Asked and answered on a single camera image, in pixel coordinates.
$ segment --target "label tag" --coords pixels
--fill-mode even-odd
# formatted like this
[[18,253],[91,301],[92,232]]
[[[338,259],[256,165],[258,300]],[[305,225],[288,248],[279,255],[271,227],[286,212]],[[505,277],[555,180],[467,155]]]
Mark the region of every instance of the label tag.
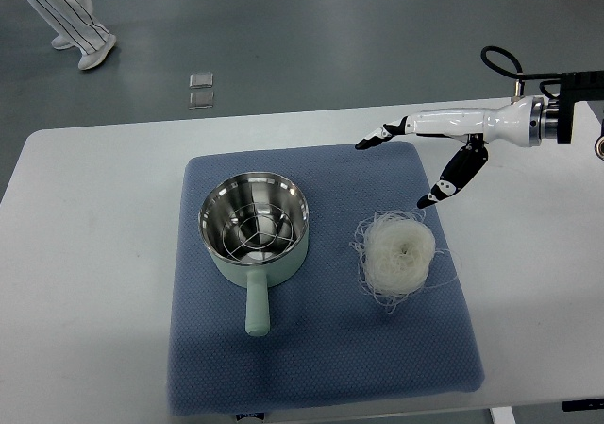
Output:
[[242,419],[245,419],[247,417],[254,417],[256,419],[259,419],[261,422],[264,422],[264,413],[241,413],[241,414],[235,415],[237,422],[239,422]]
[[583,412],[604,409],[604,399],[568,400],[562,403],[563,412]]

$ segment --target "white table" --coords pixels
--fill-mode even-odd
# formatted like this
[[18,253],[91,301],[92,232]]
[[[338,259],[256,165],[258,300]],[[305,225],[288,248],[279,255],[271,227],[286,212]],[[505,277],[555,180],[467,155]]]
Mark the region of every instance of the white table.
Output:
[[[170,422],[168,331],[190,158],[353,144],[412,111],[508,103],[33,134],[0,204],[0,422]],[[477,392],[282,411],[267,421],[604,397],[604,163],[593,152],[599,130],[588,106],[578,104],[572,144],[494,142],[470,186],[439,204],[485,369]],[[416,145],[430,181],[460,146],[405,141]]]

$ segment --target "black cable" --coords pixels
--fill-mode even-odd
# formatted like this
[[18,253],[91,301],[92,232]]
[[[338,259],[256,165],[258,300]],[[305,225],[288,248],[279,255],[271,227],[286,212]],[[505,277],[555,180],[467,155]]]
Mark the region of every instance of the black cable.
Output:
[[[499,53],[509,59],[512,62],[514,68],[516,69],[516,73],[510,72],[505,68],[495,65],[493,61],[487,57],[487,53],[491,51]],[[532,81],[537,79],[560,79],[562,77],[560,73],[535,73],[525,75],[522,72],[522,65],[520,65],[520,61],[510,51],[500,48],[499,46],[485,46],[484,48],[482,48],[482,51],[480,51],[480,58],[482,59],[484,64],[491,70],[505,77],[510,77],[511,79],[517,79],[519,81]]]
[[545,88],[546,86],[555,86],[555,85],[560,85],[559,79],[550,79],[548,81],[541,81],[539,83],[539,90],[541,91],[541,93],[543,95],[545,95],[550,100],[557,99],[559,97],[559,95],[554,95],[552,92],[550,92],[548,89]]

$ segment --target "pot handle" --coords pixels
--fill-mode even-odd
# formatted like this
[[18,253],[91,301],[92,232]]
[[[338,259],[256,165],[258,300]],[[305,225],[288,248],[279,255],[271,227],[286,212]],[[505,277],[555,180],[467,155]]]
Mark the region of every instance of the pot handle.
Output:
[[250,336],[264,336],[271,329],[268,311],[268,286],[266,273],[262,270],[247,272],[247,304],[245,309],[245,331]]

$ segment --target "robotic finger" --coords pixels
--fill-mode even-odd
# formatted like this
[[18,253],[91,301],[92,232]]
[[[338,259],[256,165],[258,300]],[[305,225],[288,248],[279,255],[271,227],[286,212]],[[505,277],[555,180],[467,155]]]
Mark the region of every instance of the robotic finger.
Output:
[[391,124],[384,124],[382,128],[378,128],[372,131],[367,136],[362,138],[356,145],[357,150],[366,150],[370,147],[376,147],[381,143],[390,141],[394,136],[405,134],[405,123],[407,117],[404,117],[400,122],[393,122]]
[[467,144],[448,163],[441,179],[417,201],[417,208],[424,209],[461,191],[489,160],[485,144],[480,134],[468,136]]

